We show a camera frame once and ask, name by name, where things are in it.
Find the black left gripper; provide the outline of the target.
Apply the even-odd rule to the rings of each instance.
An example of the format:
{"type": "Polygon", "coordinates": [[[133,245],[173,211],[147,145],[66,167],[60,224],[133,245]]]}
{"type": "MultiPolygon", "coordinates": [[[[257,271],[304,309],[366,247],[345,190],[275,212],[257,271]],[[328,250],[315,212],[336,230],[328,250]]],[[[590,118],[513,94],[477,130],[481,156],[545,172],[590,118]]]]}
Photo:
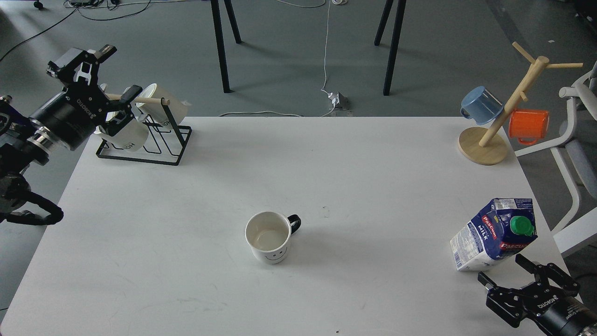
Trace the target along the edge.
{"type": "Polygon", "coordinates": [[[118,98],[109,100],[98,85],[99,66],[117,47],[106,44],[99,50],[71,48],[48,63],[46,73],[62,83],[56,94],[29,119],[45,127],[62,146],[74,151],[96,131],[100,137],[136,137],[143,124],[132,112],[132,101],[143,91],[132,85],[118,98]]]}

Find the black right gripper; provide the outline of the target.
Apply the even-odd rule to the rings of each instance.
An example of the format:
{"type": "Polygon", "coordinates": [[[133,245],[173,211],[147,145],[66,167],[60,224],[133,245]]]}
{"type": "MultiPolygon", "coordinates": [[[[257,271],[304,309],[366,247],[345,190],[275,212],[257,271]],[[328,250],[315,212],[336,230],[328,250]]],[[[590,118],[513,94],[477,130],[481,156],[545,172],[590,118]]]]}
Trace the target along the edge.
{"type": "Polygon", "coordinates": [[[522,254],[516,264],[535,277],[535,282],[522,287],[497,285],[486,273],[477,280],[486,289],[486,306],[510,327],[519,327],[529,319],[546,336],[594,336],[596,313],[578,299],[580,285],[556,264],[535,264],[522,254]],[[549,284],[554,281],[559,287],[549,284]]]}

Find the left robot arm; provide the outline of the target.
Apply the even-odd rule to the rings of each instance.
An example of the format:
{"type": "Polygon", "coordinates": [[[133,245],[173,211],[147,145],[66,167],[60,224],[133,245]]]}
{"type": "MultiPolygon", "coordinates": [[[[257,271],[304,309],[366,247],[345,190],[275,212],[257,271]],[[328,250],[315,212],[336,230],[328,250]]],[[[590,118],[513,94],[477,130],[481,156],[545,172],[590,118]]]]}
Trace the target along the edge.
{"type": "Polygon", "coordinates": [[[24,178],[28,166],[49,161],[53,147],[75,150],[94,131],[116,136],[136,120],[132,101],[142,88],[131,86],[110,98],[98,85],[100,64],[116,53],[113,45],[99,50],[72,48],[47,66],[47,74],[62,83],[62,91],[25,117],[1,98],[1,220],[31,226],[53,225],[64,213],[55,203],[34,193],[24,178]]]}

